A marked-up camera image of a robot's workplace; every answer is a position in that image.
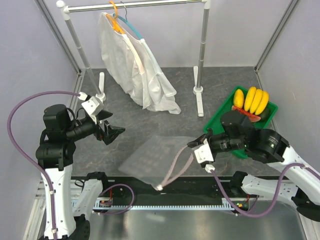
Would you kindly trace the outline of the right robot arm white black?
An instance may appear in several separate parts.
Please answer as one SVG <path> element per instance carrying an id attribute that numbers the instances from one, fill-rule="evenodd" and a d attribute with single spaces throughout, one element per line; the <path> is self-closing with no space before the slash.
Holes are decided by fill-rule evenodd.
<path id="1" fill-rule="evenodd" d="M 194 150 L 197 162 L 212 173 L 218 187 L 234 210 L 246 217 L 260 218 L 268 214 L 277 201 L 293 206 L 304 217 L 320 220 L 320 174 L 309 166 L 279 133 L 272 129 L 256 128 L 246 115 L 230 110 L 222 115 L 223 133 L 212 130 L 187 145 Z M 229 182 L 229 191 L 235 197 L 243 195 L 270 197 L 270 207 L 252 214 L 234 204 L 216 175 L 213 162 L 219 153 L 243 149 L 254 161 L 280 172 L 278 180 L 266 180 L 243 171 L 236 171 Z"/>

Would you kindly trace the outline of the clear zip top bag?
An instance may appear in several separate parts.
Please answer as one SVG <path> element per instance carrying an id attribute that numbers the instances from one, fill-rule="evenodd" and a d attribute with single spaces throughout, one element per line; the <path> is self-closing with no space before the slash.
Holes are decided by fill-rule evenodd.
<path id="1" fill-rule="evenodd" d="M 187 146 L 193 140 L 190 136 L 155 135 L 127 158 L 118 170 L 162 191 L 184 174 L 193 162 L 193 150 Z"/>

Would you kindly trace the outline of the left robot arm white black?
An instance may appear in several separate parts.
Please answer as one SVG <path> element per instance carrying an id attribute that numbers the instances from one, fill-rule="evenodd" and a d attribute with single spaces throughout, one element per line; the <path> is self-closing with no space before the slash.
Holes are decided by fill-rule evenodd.
<path id="1" fill-rule="evenodd" d="M 80 197 L 72 206 L 71 176 L 75 142 L 90 135 L 111 144 L 126 129 L 112 126 L 107 118 L 113 114 L 106 110 L 98 113 L 103 119 L 103 127 L 94 123 L 86 114 L 76 120 L 74 112 L 64 104 L 55 104 L 44 110 L 39 147 L 35 156 L 38 164 L 49 176 L 43 179 L 46 205 L 54 199 L 54 210 L 46 211 L 47 222 L 43 240 L 87 240 L 90 237 L 90 216 L 98 197 L 106 196 L 110 191 L 107 175 L 104 172 L 87 174 Z"/>

